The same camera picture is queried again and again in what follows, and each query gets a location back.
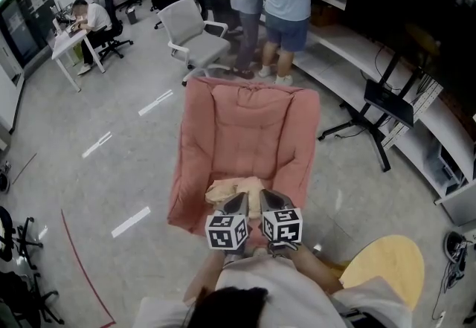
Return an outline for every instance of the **blue shorts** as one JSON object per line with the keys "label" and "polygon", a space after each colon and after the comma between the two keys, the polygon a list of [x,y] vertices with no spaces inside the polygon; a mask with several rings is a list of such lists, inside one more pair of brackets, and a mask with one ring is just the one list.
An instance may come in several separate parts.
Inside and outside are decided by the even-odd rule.
{"label": "blue shorts", "polygon": [[290,22],[266,12],[266,33],[268,41],[278,44],[284,51],[303,51],[306,46],[309,19]]}

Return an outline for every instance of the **trash can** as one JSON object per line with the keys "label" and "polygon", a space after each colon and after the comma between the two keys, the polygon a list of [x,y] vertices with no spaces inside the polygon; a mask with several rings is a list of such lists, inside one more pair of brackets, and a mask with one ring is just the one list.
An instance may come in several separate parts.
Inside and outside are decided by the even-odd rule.
{"label": "trash can", "polygon": [[126,15],[131,25],[137,22],[137,17],[135,17],[135,7],[128,8],[126,10]]}

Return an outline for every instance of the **white office chair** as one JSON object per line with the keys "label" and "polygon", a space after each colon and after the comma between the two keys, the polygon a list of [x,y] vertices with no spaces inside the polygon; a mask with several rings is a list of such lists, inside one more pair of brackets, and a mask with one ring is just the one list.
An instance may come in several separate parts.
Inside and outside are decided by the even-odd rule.
{"label": "white office chair", "polygon": [[[172,57],[184,61],[188,68],[193,66],[193,70],[183,79],[183,86],[187,85],[190,77],[201,71],[210,77],[209,69],[230,70],[228,66],[214,63],[230,50],[230,43],[223,39],[228,26],[221,22],[204,22],[194,0],[177,1],[161,10],[158,17],[169,35]],[[205,32],[205,25],[222,27],[221,36]]]}

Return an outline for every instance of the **television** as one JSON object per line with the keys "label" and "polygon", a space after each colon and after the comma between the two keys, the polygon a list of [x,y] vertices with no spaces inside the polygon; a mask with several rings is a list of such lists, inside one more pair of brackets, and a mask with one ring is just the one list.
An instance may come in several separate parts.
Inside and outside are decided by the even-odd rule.
{"label": "television", "polygon": [[475,0],[347,0],[345,22],[422,67],[476,114]]}

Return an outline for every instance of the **black hair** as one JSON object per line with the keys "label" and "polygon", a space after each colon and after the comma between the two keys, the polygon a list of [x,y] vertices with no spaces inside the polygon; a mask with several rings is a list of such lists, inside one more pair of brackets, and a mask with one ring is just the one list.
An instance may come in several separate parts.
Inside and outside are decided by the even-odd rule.
{"label": "black hair", "polygon": [[187,328],[257,328],[268,290],[227,287],[197,297]]}
{"label": "black hair", "polygon": [[71,8],[77,7],[78,5],[88,5],[86,0],[75,0]]}

